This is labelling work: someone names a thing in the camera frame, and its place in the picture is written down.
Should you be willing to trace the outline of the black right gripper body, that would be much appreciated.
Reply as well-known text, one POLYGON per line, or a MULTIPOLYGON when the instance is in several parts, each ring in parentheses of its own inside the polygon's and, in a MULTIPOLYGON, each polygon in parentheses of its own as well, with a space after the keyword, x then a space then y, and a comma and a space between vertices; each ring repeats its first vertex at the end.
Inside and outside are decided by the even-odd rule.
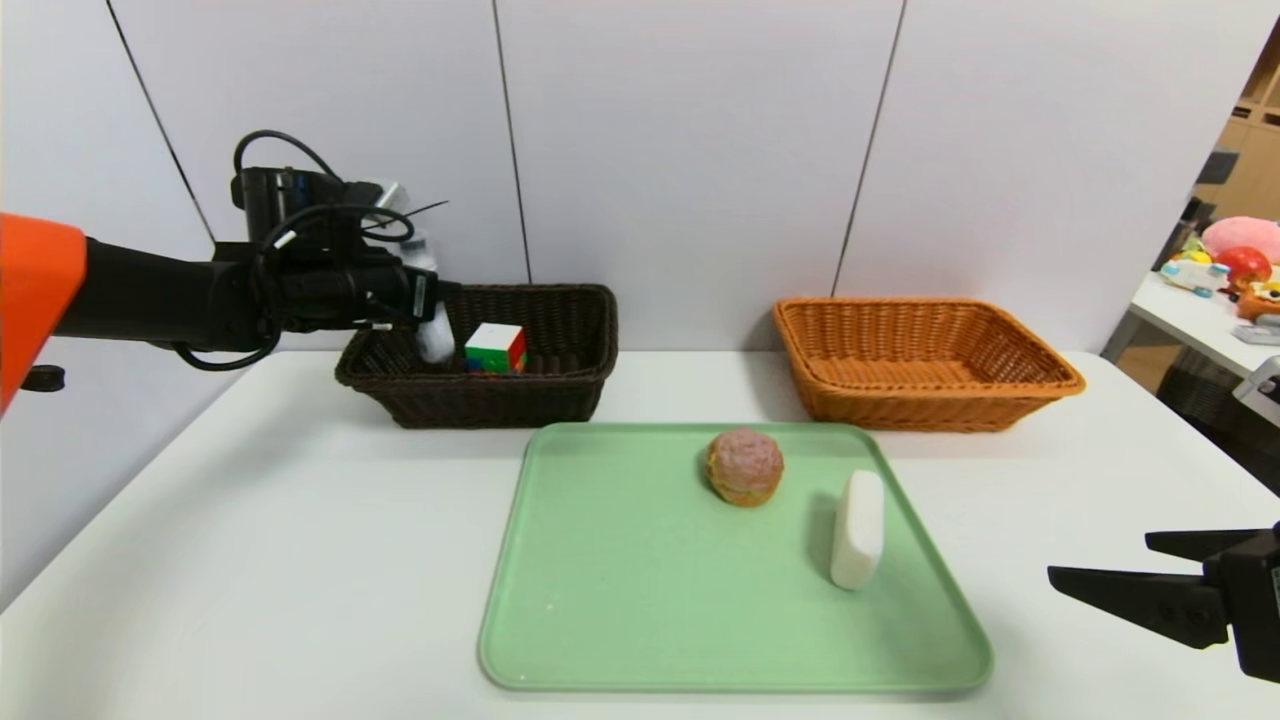
POLYGON ((1217 587, 1240 670, 1279 683, 1279 546, 1276 529, 1254 530, 1211 556, 1204 574, 1217 587))

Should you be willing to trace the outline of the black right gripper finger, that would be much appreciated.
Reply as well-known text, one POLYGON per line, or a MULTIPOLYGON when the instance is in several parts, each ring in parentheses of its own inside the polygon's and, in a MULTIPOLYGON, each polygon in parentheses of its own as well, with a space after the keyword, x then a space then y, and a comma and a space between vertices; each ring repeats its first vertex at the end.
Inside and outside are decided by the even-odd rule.
POLYGON ((1187 647, 1229 642, 1221 591, 1202 575, 1047 568, 1061 594, 1187 647))
POLYGON ((1157 530, 1144 536, 1146 547, 1157 553, 1207 562, 1212 557, 1234 548, 1263 541, 1265 548, 1275 546, 1272 528, 1230 530, 1157 530))

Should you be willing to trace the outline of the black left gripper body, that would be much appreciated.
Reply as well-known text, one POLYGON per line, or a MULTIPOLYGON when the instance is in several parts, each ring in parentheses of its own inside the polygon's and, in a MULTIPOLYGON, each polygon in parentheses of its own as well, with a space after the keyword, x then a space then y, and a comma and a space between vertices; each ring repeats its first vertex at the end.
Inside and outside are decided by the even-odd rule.
POLYGON ((421 323, 434 318, 436 275, 398 265, 351 272, 358 316, 366 323, 421 323))

